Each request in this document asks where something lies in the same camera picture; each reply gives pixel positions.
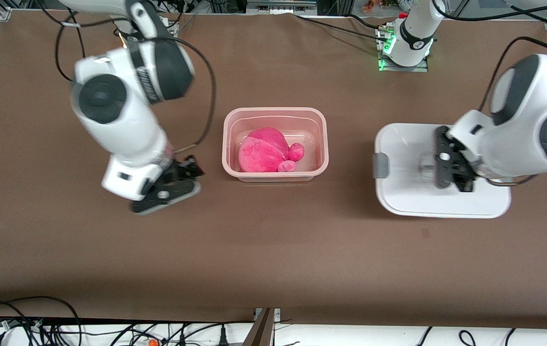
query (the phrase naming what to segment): brown table surface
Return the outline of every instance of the brown table surface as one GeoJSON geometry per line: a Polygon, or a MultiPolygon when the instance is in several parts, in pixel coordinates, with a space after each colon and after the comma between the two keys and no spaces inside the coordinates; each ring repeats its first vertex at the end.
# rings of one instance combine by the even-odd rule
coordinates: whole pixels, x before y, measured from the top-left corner
{"type": "MultiPolygon", "coordinates": [[[[542,24],[446,21],[428,73],[387,73],[369,39],[292,15],[199,15],[180,36],[218,79],[216,120],[192,151],[203,191],[147,217],[100,187],[109,155],[71,110],[71,85],[53,62],[57,28],[30,11],[0,23],[0,298],[49,294],[100,318],[241,320],[273,306],[293,322],[547,328],[547,174],[513,189],[498,219],[442,220],[385,211],[371,166],[381,127],[451,124],[478,107],[507,43],[547,40],[542,24]],[[328,169],[297,185],[227,175],[223,120],[239,107],[322,111],[328,169]]],[[[119,46],[112,30],[83,29],[87,53],[119,46]]],[[[521,42],[505,66],[535,52],[544,50],[521,42]]],[[[190,54],[191,91],[153,107],[178,147],[200,134],[208,109],[208,75],[190,54]]],[[[65,70],[79,55],[67,30],[65,70]]],[[[46,302],[19,306],[69,315],[46,302]]]]}

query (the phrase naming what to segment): plush toy ear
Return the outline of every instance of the plush toy ear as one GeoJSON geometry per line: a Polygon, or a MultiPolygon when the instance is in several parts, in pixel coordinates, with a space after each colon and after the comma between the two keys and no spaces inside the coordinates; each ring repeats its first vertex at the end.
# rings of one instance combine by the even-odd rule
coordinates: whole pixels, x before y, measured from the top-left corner
{"type": "Polygon", "coordinates": [[[294,161],[283,161],[278,166],[278,172],[293,172],[297,164],[294,161]]]}
{"type": "Polygon", "coordinates": [[[291,147],[288,149],[288,154],[286,155],[286,158],[291,161],[297,162],[304,157],[305,152],[306,149],[303,145],[299,143],[293,143],[293,145],[291,145],[291,147]]]}

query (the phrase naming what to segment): plastic container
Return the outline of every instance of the plastic container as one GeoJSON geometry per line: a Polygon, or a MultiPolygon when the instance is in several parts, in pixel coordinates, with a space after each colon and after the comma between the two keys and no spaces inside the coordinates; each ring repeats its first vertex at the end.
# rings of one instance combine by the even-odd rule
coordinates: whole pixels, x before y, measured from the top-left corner
{"type": "Polygon", "coordinates": [[[329,164],[327,124],[314,108],[238,108],[224,121],[223,167],[230,175],[247,183],[306,182],[321,174],[329,164]],[[244,173],[238,152],[250,132],[274,127],[289,144],[300,143],[306,149],[294,172],[244,173]]]}

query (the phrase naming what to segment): white floor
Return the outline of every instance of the white floor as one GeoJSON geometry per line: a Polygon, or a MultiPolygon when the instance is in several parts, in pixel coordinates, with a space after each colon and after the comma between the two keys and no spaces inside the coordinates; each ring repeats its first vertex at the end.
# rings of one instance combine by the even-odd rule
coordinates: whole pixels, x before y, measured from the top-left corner
{"type": "MultiPolygon", "coordinates": [[[[186,333],[194,331],[207,324],[191,324],[186,333]]],[[[89,333],[106,333],[121,331],[125,324],[105,326],[85,326],[83,331],[89,333]]],[[[138,326],[144,330],[151,324],[138,326]]],[[[227,339],[230,343],[240,343],[249,332],[251,324],[229,324],[226,326],[227,339]]],[[[170,331],[174,333],[180,324],[171,324],[170,331]]],[[[401,326],[332,326],[313,324],[280,324],[275,333],[276,346],[286,346],[299,341],[298,346],[416,346],[425,332],[425,327],[401,326]]],[[[477,346],[503,346],[508,329],[504,328],[450,328],[436,327],[429,333],[424,346],[463,346],[458,338],[461,329],[470,331],[477,346]]],[[[76,331],[74,326],[63,328],[63,331],[76,331]]],[[[167,324],[160,324],[148,333],[160,337],[168,337],[167,324]]],[[[82,346],[109,346],[116,334],[89,336],[84,335],[82,346]]],[[[220,327],[216,326],[195,334],[187,342],[194,342],[200,346],[216,346],[220,337],[220,327]]],[[[65,340],[71,346],[78,345],[77,335],[66,335],[65,340]]],[[[125,346],[131,339],[130,333],[122,337],[115,346],[125,346]]],[[[15,328],[6,335],[2,346],[26,346],[28,340],[21,328],[15,328]]],[[[135,346],[147,346],[148,340],[142,338],[135,346]]],[[[547,346],[547,329],[517,329],[509,340],[509,346],[547,346]]]]}

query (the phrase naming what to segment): pink plush toy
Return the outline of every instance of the pink plush toy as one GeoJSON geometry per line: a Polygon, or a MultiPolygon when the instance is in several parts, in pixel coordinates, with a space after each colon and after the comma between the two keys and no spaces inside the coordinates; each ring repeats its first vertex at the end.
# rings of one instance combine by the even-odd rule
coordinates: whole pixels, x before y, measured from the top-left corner
{"type": "Polygon", "coordinates": [[[282,132],[263,127],[250,132],[239,147],[239,166],[243,172],[292,172],[304,157],[304,146],[288,147],[282,132]]]}

